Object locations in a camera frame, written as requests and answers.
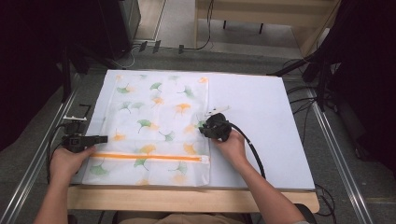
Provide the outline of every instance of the gray floor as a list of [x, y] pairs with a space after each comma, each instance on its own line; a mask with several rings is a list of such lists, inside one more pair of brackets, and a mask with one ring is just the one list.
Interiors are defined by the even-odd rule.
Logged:
[[[158, 39], [162, 40], [163, 47], [176, 47], [185, 44], [192, 45], [190, 21], [175, 19], [177, 9], [172, 4], [187, 4], [183, 8], [190, 8], [193, 1], [167, 0], [163, 15], [163, 22]], [[171, 31], [182, 27], [178, 32]], [[159, 69], [159, 70], [194, 70], [220, 71], [230, 73], [247, 73], [262, 75], [275, 72], [282, 68], [288, 59], [299, 58], [299, 51], [290, 36], [290, 28], [286, 26], [265, 25], [263, 34], [257, 35], [259, 24], [244, 24], [230, 22], [226, 30], [222, 30], [222, 21], [214, 21], [212, 29], [213, 48], [204, 51], [189, 51], [181, 55], [176, 50], [161, 49], [152, 54], [149, 50], [141, 53], [134, 52], [135, 62], [131, 69]], [[205, 41], [205, 23], [200, 23], [199, 40]], [[132, 58], [125, 57], [119, 63], [132, 63]], [[77, 103], [93, 102], [99, 92], [106, 69], [100, 64], [93, 63], [87, 76], [82, 80], [82, 87], [78, 94]], [[298, 70], [291, 76], [285, 76], [286, 89], [302, 86]], [[290, 100], [307, 97], [307, 91], [301, 90], [290, 95]], [[35, 151], [41, 143], [45, 131], [56, 114], [62, 98], [62, 90], [58, 90], [26, 127], [21, 137], [10, 147], [0, 153], [0, 213], [7, 209], [8, 202], [22, 179]], [[79, 113], [73, 106], [70, 115]], [[304, 135], [305, 112], [296, 114], [295, 120], [301, 136]], [[395, 223], [396, 214], [396, 182], [392, 173], [381, 163], [376, 161], [360, 161], [354, 154], [354, 147], [346, 129], [338, 116], [330, 109], [325, 113], [337, 142], [346, 158], [347, 166], [353, 174], [357, 187], [366, 201], [374, 223]], [[326, 188], [334, 197], [336, 203], [335, 214], [338, 223], [359, 223], [357, 215], [346, 191], [346, 186], [332, 157], [324, 134], [319, 126], [313, 110], [308, 113], [305, 125], [304, 150], [312, 175], [316, 183]], [[16, 223], [31, 223], [35, 217], [42, 197], [46, 190], [45, 173], [42, 170], [33, 185], [29, 196], [25, 199]], [[321, 213], [327, 213], [325, 203], [319, 199]], [[96, 222], [100, 211], [71, 211], [78, 217], [79, 223]], [[102, 223], [110, 223], [114, 212], [107, 211]], [[316, 216], [319, 223], [332, 223], [331, 217]]]

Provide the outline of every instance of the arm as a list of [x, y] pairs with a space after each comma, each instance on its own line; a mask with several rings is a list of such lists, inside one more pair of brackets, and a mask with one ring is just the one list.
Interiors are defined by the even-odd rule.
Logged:
[[245, 154], [245, 139], [232, 130], [226, 142], [212, 139], [223, 156], [242, 176], [253, 195], [265, 223], [294, 223], [304, 221], [297, 207], [253, 168]]
[[49, 168], [49, 188], [35, 217], [35, 224], [67, 223], [67, 189], [70, 180], [82, 162], [94, 151], [94, 147], [80, 153], [73, 153], [65, 148], [56, 149]]

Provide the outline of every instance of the wooden table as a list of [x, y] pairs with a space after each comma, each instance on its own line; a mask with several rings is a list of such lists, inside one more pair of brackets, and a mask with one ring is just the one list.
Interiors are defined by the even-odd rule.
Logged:
[[[215, 0], [212, 20], [289, 25], [303, 56], [311, 53], [332, 26], [341, 0]], [[207, 18], [210, 0], [195, 0], [194, 43], [198, 20]]]
[[[302, 203], [312, 213], [319, 210], [314, 191], [282, 191], [293, 203]], [[88, 186], [69, 188], [68, 209], [161, 211], [201, 213], [258, 213], [246, 189], [172, 187]]]

